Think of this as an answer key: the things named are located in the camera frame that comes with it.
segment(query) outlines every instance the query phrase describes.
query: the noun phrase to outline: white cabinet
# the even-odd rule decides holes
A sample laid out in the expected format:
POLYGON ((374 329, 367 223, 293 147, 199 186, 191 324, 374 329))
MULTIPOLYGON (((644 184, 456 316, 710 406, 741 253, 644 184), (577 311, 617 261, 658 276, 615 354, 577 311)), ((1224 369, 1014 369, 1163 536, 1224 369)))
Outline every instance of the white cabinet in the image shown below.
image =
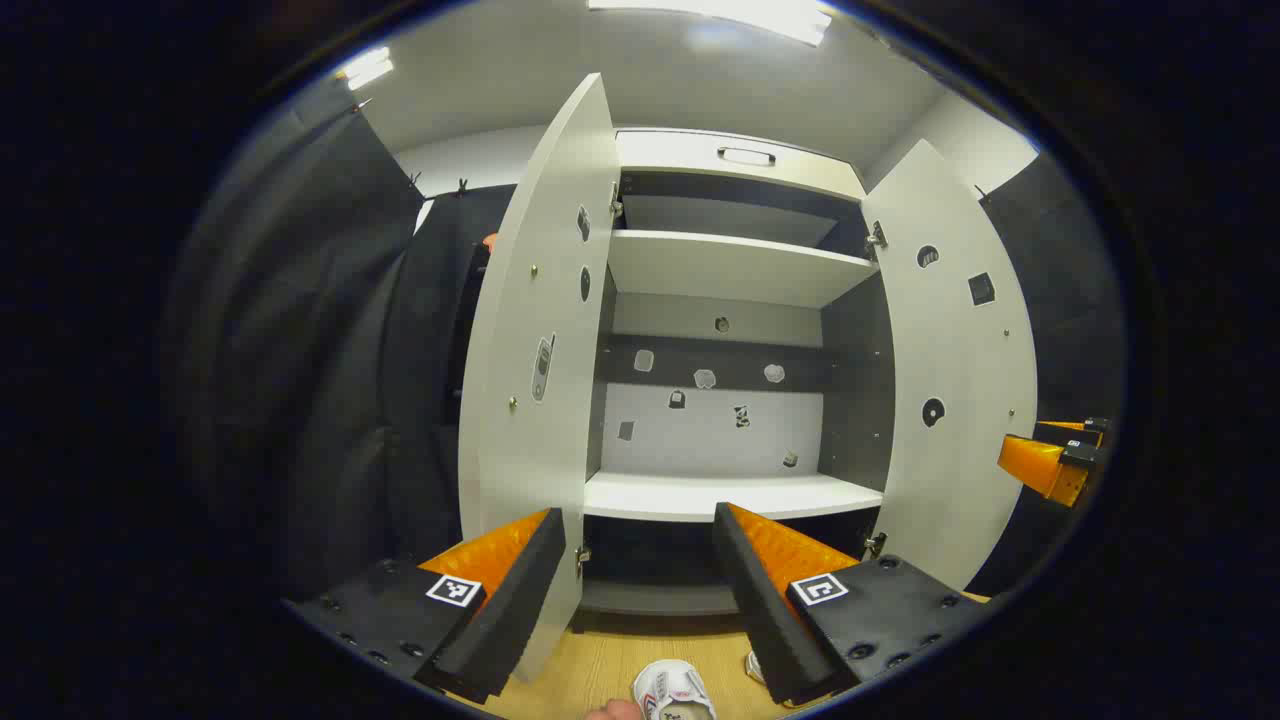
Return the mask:
POLYGON ((548 506, 566 524, 517 675, 539 670, 582 598, 584 512, 709 523, 718 501, 778 519, 881 506, 888 551, 954 587, 998 539, 1019 486, 996 456, 1034 423, 1030 328, 998 236, 927 145, 867 195, 847 163, 806 150, 617 131, 593 74, 499 236, 462 395, 463 534, 548 506), (877 223, 887 245, 868 260, 877 223), (850 342, 860 332, 882 345, 850 342), (859 396, 852 375, 892 393, 859 396), (945 411, 927 424, 934 398, 945 411), (882 404, 874 427, 827 427, 859 402, 882 404), (832 469, 868 443, 884 448, 859 475, 874 482, 832 469))

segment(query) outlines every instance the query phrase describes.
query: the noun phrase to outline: finger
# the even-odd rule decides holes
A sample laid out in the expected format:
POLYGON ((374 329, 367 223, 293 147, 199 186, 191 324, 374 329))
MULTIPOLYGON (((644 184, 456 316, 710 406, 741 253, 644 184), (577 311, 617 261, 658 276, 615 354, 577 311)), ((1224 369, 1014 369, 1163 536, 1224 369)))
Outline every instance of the finger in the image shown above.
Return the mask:
POLYGON ((640 706, 628 700, 611 700, 604 710, 613 720, 644 720, 640 706))

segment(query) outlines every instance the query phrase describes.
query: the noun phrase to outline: black curtain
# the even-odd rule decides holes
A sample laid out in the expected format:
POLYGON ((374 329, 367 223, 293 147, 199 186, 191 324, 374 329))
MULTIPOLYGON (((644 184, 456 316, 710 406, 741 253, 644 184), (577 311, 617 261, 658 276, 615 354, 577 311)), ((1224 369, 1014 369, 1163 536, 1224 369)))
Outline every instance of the black curtain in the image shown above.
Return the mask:
POLYGON ((303 597, 397 548, 378 350, 422 197, 340 82, 247 138, 161 332, 188 477, 303 597))
MULTIPOLYGON (((1106 243, 1080 193, 1042 154, 983 197, 982 206, 1027 300, 1038 419, 1119 419, 1128 347, 1124 306, 1106 243)), ((1070 509, 1023 487, 1000 542, 966 589, 1009 589, 1044 557, 1069 520, 1070 509)))

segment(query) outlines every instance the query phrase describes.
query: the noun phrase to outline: drawer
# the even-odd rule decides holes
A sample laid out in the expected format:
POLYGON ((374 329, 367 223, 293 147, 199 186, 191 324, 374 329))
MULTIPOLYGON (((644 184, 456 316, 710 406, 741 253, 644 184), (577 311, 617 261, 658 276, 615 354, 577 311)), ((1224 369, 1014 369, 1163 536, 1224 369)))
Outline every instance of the drawer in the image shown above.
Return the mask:
POLYGON ((865 192, 844 160, 763 140, 676 129, 617 132, 622 172, 667 170, 756 179, 860 201, 865 192))

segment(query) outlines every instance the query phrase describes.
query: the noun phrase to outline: fluorescent light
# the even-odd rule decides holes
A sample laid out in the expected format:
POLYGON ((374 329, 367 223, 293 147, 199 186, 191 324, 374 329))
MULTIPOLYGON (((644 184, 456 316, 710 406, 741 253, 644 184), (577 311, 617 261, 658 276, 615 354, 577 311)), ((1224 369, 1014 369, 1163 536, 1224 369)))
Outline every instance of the fluorescent light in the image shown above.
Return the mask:
POLYGON ((586 0, 590 10, 696 13, 785 35, 814 47, 831 24, 818 0, 586 0))
POLYGON ((390 50, 378 47, 362 53, 342 67, 340 77, 347 78, 347 88, 356 90, 392 72, 390 50))
POLYGON ((349 79, 347 81, 347 90, 357 90, 360 87, 364 87, 389 72, 392 72, 392 61, 383 60, 376 65, 361 70, 358 76, 349 77, 349 79))

